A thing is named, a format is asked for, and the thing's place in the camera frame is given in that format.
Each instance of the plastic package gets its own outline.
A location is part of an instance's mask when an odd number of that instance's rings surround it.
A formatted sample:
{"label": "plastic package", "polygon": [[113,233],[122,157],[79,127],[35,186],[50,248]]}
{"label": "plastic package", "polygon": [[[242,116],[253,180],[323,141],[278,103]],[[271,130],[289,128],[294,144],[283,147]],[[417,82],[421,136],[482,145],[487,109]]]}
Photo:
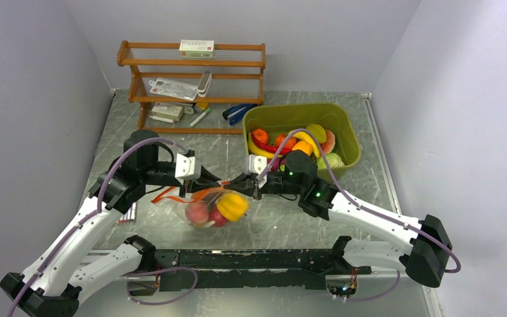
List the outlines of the plastic package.
{"label": "plastic package", "polygon": [[152,87],[152,94],[161,94],[184,100],[195,100],[197,96],[197,86],[181,83],[179,81],[171,81],[170,79],[157,78],[155,81],[149,81]]}
{"label": "plastic package", "polygon": [[223,227],[239,221],[246,214],[249,203],[241,194],[222,188],[209,188],[182,199],[177,196],[162,197],[152,202],[170,199],[169,206],[185,223],[197,228]]}

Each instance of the red chili pepper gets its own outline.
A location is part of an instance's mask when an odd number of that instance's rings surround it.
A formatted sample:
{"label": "red chili pepper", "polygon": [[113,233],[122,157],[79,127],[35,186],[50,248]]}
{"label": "red chili pepper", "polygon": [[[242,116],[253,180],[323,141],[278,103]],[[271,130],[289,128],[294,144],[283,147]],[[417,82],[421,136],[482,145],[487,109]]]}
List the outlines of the red chili pepper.
{"label": "red chili pepper", "polygon": [[[251,133],[251,135],[252,135],[252,141],[256,145],[256,147],[259,147],[260,149],[265,150],[269,153],[276,153],[277,150],[279,149],[278,147],[272,147],[270,145],[263,144],[263,143],[259,142],[258,139],[255,138],[255,135],[253,133]],[[291,151],[291,149],[283,148],[283,150],[281,150],[281,153],[279,153],[279,155],[285,155],[290,151]]]}

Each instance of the white wall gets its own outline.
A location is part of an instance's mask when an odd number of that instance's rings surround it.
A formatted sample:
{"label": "white wall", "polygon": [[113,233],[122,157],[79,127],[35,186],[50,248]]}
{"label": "white wall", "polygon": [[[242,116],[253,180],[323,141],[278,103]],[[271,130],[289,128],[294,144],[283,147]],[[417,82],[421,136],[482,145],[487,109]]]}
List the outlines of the white wall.
{"label": "white wall", "polygon": [[265,90],[371,91],[420,0],[67,0],[112,87],[122,40],[267,44]]}
{"label": "white wall", "polygon": [[507,1],[421,3],[373,92],[402,210],[439,216],[463,269],[447,316],[507,316]]}
{"label": "white wall", "polygon": [[0,281],[73,217],[110,98],[64,2],[0,0]]}

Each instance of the green basket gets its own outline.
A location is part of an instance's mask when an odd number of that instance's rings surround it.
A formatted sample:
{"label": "green basket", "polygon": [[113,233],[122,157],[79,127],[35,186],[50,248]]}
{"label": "green basket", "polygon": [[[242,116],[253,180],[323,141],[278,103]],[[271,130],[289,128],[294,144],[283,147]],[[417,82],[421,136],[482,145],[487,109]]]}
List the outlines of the green basket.
{"label": "green basket", "polygon": [[[242,120],[246,154],[249,154],[248,133],[254,129],[261,128],[267,131],[272,142],[278,134],[288,134],[291,130],[305,128],[313,123],[335,134],[333,152],[345,163],[345,166],[332,168],[334,175],[339,179],[360,160],[361,149],[349,116],[336,104],[285,104],[251,109]],[[318,170],[318,176],[328,182],[331,181],[327,169]]]}

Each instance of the wooden shelf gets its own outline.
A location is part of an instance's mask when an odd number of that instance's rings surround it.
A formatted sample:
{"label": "wooden shelf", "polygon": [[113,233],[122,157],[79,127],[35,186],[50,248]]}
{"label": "wooden shelf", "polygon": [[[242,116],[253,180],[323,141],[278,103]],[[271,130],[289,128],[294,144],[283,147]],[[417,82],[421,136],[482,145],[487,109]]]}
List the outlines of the wooden shelf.
{"label": "wooden shelf", "polygon": [[[138,43],[123,41],[118,51],[118,65],[131,68],[129,101],[141,104],[139,129],[152,129],[159,133],[219,133],[242,134],[241,129],[194,129],[194,128],[154,128],[145,126],[147,113],[154,102],[208,102],[224,104],[263,104],[263,71],[265,70],[265,44],[215,44],[214,59],[181,58],[179,43]],[[139,66],[196,66],[196,67],[252,67],[258,68],[255,74],[228,74],[212,71],[213,80],[206,97],[196,97],[193,101],[152,94],[149,92],[150,79],[162,77],[196,85],[202,73],[164,73],[142,72]]]}

